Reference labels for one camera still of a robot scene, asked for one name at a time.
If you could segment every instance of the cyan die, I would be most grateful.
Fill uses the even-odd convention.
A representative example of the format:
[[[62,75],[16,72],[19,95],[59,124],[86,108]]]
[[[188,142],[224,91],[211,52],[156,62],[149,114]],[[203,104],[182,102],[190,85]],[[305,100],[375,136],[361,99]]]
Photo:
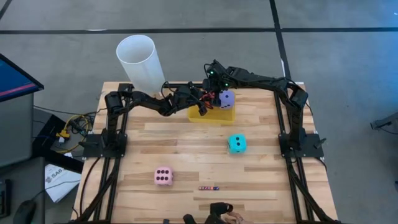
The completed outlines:
[[[230,154],[240,154],[246,151],[246,138],[243,134],[233,134],[228,138]]]

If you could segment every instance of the floor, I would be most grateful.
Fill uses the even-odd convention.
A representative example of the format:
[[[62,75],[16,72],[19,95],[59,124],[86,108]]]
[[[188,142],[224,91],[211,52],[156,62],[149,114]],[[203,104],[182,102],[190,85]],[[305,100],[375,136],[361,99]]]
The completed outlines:
[[[202,80],[203,64],[217,58],[260,75],[285,74],[305,82],[318,132],[327,138],[328,177],[340,220],[398,219],[398,139],[369,125],[398,111],[397,1],[0,4],[0,52],[44,84],[45,90],[35,94],[37,106],[75,113],[95,110],[103,82],[127,81],[115,50],[135,33],[153,38],[170,81]],[[237,29],[190,29],[220,27]],[[398,132],[395,126],[388,128]],[[46,223],[66,222],[75,194],[58,204],[47,198]]]

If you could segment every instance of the butcher block table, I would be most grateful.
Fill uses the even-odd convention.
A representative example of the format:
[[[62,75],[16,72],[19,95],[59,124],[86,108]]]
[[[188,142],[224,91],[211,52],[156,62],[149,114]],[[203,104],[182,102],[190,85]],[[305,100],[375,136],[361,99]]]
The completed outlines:
[[[98,109],[106,107],[104,96],[117,91],[119,84],[104,83]],[[286,164],[280,155],[277,137],[280,129],[274,94],[256,88],[233,91],[236,120],[232,126],[191,123],[186,110],[170,117],[140,106],[130,111],[126,130],[128,144],[126,155],[121,159],[112,223],[162,223],[165,218],[171,223],[183,223],[182,217],[188,213],[198,223],[204,223],[213,202],[230,203],[245,220],[255,223],[295,223]],[[283,105],[282,111],[289,131]],[[100,133],[105,124],[106,111],[103,110],[95,118],[95,133]],[[315,130],[308,107],[304,110],[303,126],[308,133]],[[239,133],[247,139],[247,151],[228,154],[228,136]],[[81,183],[94,161],[95,158],[85,161]],[[98,191],[103,161],[98,161],[87,181],[83,209]],[[337,219],[325,167],[313,158],[303,158],[303,163],[310,193],[326,214]],[[159,166],[170,166],[174,170],[172,186],[154,184],[154,171]],[[76,209],[82,185],[76,196]],[[199,186],[220,189],[199,190]],[[299,199],[306,219],[300,193]],[[106,213],[107,200],[108,193],[104,197],[101,219]]]

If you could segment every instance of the person's hand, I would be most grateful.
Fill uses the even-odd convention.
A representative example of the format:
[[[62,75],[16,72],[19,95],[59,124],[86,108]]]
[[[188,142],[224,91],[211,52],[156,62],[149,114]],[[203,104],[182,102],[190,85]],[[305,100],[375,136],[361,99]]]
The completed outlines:
[[[236,212],[228,212],[221,215],[221,219],[228,224],[253,224],[251,221],[246,221],[243,217]]]

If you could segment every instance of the white cylinder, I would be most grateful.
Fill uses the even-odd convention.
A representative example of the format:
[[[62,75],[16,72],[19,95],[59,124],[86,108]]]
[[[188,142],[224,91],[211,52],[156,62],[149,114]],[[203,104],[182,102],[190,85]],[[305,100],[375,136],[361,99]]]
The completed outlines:
[[[154,95],[165,78],[154,41],[145,35],[132,35],[122,40],[116,55],[135,90]]]

